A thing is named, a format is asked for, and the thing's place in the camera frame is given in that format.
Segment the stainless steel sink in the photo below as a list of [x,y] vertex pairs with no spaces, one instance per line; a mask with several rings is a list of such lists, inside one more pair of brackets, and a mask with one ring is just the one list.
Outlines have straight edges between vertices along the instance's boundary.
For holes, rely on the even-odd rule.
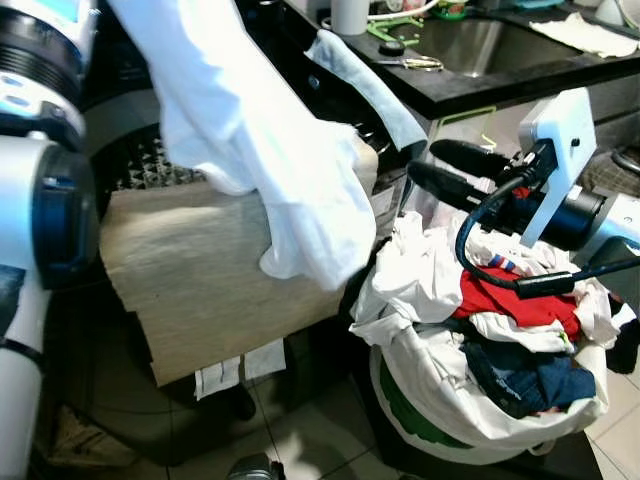
[[410,48],[440,59],[447,70],[471,77],[513,72],[580,53],[532,30],[498,20],[426,20],[422,28],[405,24],[389,33],[408,39],[419,34],[419,43]]

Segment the white laundry bag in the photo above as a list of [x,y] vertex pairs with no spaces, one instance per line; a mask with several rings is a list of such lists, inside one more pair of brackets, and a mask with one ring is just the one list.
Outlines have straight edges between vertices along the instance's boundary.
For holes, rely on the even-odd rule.
[[[451,452],[442,453],[439,447],[437,451],[423,450],[462,463],[493,463],[580,432],[606,413],[605,347],[615,341],[618,330],[611,325],[606,289],[594,279],[578,282],[573,292],[575,314],[586,338],[577,346],[574,360],[593,374],[596,395],[574,401],[566,412],[516,419],[502,411],[467,372],[457,334],[439,326],[462,301],[462,268],[453,250],[458,220],[425,232],[418,214],[397,220],[392,240],[378,254],[376,266],[351,310],[355,322],[350,330],[379,348],[395,384],[422,417],[455,440],[474,447],[455,452],[453,457],[460,457],[457,459]],[[576,269],[566,252],[542,242],[527,249],[517,239],[480,229],[472,231],[467,248],[472,250],[467,254],[474,263],[488,265],[495,255],[501,255],[513,261],[521,275]],[[374,386],[376,368],[372,366]],[[385,409],[384,396],[379,395],[379,400]],[[392,417],[405,440],[412,438],[409,443],[424,446]]]

